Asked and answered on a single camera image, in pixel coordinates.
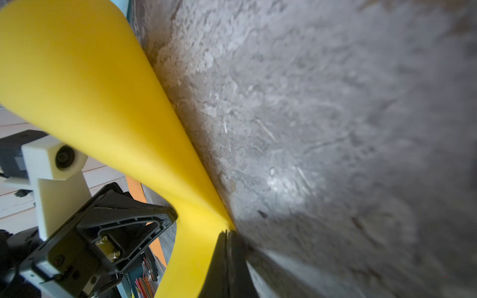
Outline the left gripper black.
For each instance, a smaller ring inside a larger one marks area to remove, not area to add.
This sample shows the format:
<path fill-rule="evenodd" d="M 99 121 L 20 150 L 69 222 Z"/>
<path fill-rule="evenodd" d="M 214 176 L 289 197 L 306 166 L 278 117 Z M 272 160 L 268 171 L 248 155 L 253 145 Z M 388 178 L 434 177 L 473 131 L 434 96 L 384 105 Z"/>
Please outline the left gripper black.
<path fill-rule="evenodd" d="M 98 191 L 48 240 L 38 228 L 1 233 L 1 296 L 91 298 L 143 269 L 156 277 L 150 243 L 177 220 L 173 208 L 148 204 L 159 227 L 139 221 L 137 203 L 116 183 Z"/>

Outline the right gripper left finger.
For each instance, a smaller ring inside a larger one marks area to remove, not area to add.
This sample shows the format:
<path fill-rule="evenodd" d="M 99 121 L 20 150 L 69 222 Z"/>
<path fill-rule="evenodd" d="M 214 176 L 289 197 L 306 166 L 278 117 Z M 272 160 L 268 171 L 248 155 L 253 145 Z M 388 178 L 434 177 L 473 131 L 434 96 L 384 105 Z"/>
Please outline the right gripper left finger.
<path fill-rule="evenodd" d="M 207 276 L 198 298 L 228 298 L 227 233 L 218 236 Z"/>

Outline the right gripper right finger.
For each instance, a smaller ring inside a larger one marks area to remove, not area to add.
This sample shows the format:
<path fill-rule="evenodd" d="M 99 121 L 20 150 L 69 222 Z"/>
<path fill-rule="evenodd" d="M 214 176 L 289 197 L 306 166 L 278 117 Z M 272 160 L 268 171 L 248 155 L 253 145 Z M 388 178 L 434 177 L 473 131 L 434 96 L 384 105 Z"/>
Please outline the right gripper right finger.
<path fill-rule="evenodd" d="M 228 233 L 230 298 L 259 298 L 247 266 L 247 246 L 236 231 Z"/>

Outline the yellow paper sheet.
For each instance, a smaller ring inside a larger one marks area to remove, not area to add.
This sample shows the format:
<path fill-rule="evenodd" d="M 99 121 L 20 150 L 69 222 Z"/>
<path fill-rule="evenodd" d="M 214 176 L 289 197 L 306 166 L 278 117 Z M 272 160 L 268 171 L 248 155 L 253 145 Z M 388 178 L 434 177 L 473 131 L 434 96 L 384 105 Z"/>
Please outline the yellow paper sheet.
<path fill-rule="evenodd" d="M 178 213 L 159 298 L 198 298 L 234 226 L 127 19 L 111 1 L 1 10 L 1 104 L 164 197 Z"/>

